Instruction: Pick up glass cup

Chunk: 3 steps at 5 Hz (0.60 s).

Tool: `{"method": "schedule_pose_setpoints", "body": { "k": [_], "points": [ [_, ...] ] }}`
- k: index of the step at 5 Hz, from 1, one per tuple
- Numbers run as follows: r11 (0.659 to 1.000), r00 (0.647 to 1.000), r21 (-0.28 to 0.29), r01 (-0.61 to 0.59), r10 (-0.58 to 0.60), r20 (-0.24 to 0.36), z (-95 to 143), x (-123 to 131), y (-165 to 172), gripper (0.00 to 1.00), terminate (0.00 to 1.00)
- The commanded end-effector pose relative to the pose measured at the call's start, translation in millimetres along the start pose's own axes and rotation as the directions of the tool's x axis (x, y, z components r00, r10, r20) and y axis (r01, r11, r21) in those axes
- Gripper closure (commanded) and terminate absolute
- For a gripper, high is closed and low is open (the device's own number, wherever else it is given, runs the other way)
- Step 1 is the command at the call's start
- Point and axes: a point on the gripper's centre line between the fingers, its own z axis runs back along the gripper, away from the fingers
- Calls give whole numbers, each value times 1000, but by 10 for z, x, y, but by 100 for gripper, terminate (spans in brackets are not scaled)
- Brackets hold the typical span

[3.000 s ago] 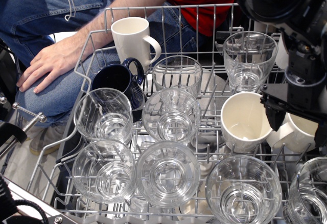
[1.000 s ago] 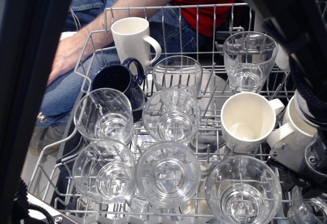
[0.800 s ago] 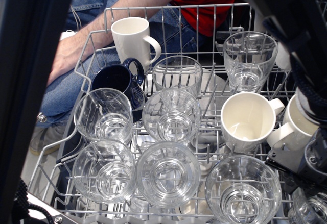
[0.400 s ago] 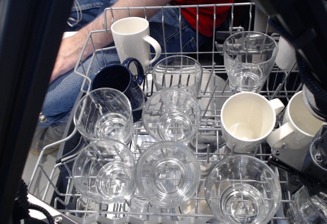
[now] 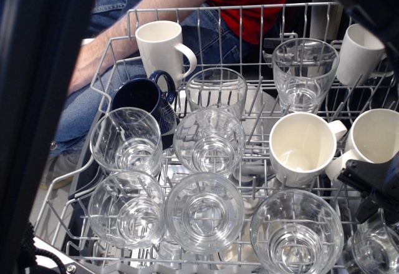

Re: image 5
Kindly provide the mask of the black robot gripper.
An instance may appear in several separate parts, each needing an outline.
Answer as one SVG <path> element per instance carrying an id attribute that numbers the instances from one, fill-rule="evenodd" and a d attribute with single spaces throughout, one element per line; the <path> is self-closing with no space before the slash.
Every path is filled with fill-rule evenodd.
<path id="1" fill-rule="evenodd" d="M 380 164 L 350 159 L 338 179 L 361 194 L 355 213 L 359 223 L 366 222 L 378 209 L 385 212 L 389 225 L 398 222 L 398 155 Z"/>

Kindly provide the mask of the person's bare forearm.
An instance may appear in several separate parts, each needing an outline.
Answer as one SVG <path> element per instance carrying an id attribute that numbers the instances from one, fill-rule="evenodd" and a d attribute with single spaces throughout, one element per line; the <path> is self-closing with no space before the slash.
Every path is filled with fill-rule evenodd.
<path id="1" fill-rule="evenodd" d="M 126 58 L 138 51 L 136 41 L 128 39 L 117 40 L 113 46 L 113 52 L 104 54 L 103 50 L 111 38 L 132 36 L 135 34 L 136 25 L 142 26 L 156 20 L 156 15 L 150 13 L 149 9 L 163 8 L 186 8 L 199 7 L 206 0 L 141 0 L 134 9 L 144 9 L 145 12 L 139 16 L 130 12 L 119 19 L 95 39 L 80 48 L 75 63 L 72 78 L 70 80 L 67 95 L 80 90 L 91 83 L 95 74 L 103 74 L 112 66 L 115 60 Z"/>

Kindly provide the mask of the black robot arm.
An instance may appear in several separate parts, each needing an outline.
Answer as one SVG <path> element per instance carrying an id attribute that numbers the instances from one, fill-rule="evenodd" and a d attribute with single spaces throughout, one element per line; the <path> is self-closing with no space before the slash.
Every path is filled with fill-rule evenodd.
<path id="1" fill-rule="evenodd" d="M 95 32 L 98 0 L 5 0 L 1 16 L 1 272 L 17 273 L 22 236 L 29 232 L 37 260 L 26 273 L 263 273 L 250 260 L 248 241 L 237 239 L 233 257 L 203 257 L 158 246 L 136 250 L 107 245 L 92 231 L 87 205 L 106 173 L 89 152 L 92 125 L 108 112 L 112 92 L 135 70 L 137 54 L 121 54 L 135 43 L 145 18 L 190 24 L 183 40 L 198 65 L 229 67 L 248 76 L 242 120 L 249 125 L 239 167 L 238 189 L 259 203 L 275 175 L 269 133 L 281 117 L 272 79 L 271 54 L 280 43 L 315 37 L 340 47 L 357 8 L 398 29 L 398 0 L 164 0 L 151 8 L 121 4 L 120 34 L 93 41 L 90 83 L 67 94 L 84 37 Z"/>

